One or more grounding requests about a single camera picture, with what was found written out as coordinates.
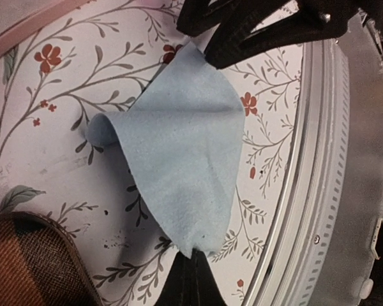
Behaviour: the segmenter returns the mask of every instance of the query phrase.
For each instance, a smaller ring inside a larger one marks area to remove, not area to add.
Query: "blue cloth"
[[[119,141],[148,209],[190,258],[193,248],[222,246],[243,128],[234,88],[189,43],[129,112],[96,115],[86,137],[100,147]]]

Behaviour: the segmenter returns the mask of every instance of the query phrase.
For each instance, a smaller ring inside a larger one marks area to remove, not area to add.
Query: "white floral surface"
[[[180,9],[171,0],[92,0],[0,60],[0,212],[30,210],[65,226],[105,305],[153,305],[176,250],[120,149],[92,147],[83,132],[97,112],[127,111],[176,56],[187,41],[176,31]],[[280,195],[302,53],[284,47],[223,71],[246,111],[232,220],[209,258],[227,305],[244,298]]]

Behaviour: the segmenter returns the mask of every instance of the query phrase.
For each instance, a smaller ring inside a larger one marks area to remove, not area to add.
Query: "gray metal surface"
[[[383,217],[383,67],[360,18],[339,45],[350,64],[350,131],[347,170],[331,245],[311,306],[348,306],[374,263],[370,243]]]

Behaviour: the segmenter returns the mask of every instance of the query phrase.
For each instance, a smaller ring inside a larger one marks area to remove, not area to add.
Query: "pink trim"
[[[0,34],[0,58],[9,49],[30,37],[42,27],[66,15],[88,0],[57,0],[57,3],[33,13]]]

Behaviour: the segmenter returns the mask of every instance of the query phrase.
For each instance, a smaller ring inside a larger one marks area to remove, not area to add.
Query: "floral tablecloth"
[[[93,147],[83,133],[95,113],[129,110],[187,42],[176,31],[181,5],[92,0],[0,60],[0,212],[30,210],[62,224],[105,305],[153,305],[176,248],[121,150]],[[267,22],[295,9],[290,3]],[[209,258],[228,305],[244,298],[280,195],[302,56],[302,46],[284,47],[223,70],[246,112],[232,220]]]

